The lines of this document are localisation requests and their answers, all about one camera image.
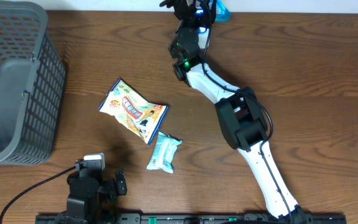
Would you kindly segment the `blue mouthwash bottle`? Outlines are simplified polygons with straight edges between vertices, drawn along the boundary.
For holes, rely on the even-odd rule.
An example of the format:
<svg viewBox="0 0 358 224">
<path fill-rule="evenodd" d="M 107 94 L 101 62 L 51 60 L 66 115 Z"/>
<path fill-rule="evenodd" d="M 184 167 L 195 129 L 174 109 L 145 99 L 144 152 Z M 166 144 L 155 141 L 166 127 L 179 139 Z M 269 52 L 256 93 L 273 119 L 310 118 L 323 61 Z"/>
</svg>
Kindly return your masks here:
<svg viewBox="0 0 358 224">
<path fill-rule="evenodd" d="M 209 7 L 213 19 L 216 22 L 227 22 L 231 18 L 230 11 L 225 7 L 221 0 L 210 0 Z"/>
</svg>

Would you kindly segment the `light blue wipes pack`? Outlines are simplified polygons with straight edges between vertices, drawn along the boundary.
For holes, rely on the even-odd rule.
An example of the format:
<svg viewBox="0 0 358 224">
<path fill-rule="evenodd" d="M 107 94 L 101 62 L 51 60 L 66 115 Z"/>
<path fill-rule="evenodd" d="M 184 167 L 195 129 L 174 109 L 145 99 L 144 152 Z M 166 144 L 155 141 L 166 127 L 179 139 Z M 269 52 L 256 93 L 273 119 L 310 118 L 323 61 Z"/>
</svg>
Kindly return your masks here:
<svg viewBox="0 0 358 224">
<path fill-rule="evenodd" d="M 178 146 L 182 142 L 182 140 L 179 140 L 171 135 L 166 135 L 163 132 L 159 132 L 152 157 L 150 158 L 150 162 L 147 165 L 147 170 L 162 169 L 163 171 L 172 174 L 172 161 Z"/>
</svg>

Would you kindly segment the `yellow snack bag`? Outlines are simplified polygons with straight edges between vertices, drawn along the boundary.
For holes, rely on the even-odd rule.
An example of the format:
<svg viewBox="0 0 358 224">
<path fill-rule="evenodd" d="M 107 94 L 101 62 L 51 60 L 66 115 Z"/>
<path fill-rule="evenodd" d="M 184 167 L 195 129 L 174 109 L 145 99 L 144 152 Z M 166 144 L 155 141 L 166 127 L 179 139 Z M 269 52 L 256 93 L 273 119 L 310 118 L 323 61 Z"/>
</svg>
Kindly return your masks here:
<svg viewBox="0 0 358 224">
<path fill-rule="evenodd" d="M 123 79 L 118 78 L 98 110 L 115 117 L 119 123 L 150 145 L 169 107 L 147 101 Z"/>
</svg>

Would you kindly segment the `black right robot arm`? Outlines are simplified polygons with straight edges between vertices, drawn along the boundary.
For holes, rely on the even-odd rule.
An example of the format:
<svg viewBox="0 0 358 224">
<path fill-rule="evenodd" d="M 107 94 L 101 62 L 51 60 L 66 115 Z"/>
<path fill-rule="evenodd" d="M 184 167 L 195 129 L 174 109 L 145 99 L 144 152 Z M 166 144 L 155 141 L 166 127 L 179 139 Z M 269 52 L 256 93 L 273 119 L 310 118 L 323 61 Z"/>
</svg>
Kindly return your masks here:
<svg viewBox="0 0 358 224">
<path fill-rule="evenodd" d="M 214 73 L 206 62 L 216 1 L 163 0 L 180 21 L 168 51 L 179 81 L 206 96 L 216 110 L 227 144 L 248 163 L 275 222 L 307 223 L 308 217 L 290 193 L 271 155 L 273 122 L 249 88 L 234 86 Z"/>
</svg>

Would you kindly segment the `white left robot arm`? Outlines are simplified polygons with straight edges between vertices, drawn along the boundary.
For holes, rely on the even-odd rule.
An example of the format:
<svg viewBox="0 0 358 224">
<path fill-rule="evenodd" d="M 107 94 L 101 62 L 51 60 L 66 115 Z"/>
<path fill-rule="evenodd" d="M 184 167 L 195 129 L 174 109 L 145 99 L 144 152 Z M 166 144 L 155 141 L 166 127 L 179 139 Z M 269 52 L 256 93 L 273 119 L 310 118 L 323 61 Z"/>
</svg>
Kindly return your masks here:
<svg viewBox="0 0 358 224">
<path fill-rule="evenodd" d="M 115 178 L 103 180 L 101 168 L 83 168 L 69 175 L 70 193 L 67 209 L 55 218 L 57 224 L 115 223 L 113 212 L 103 208 L 119 196 L 127 194 L 124 171 L 119 169 Z"/>
</svg>

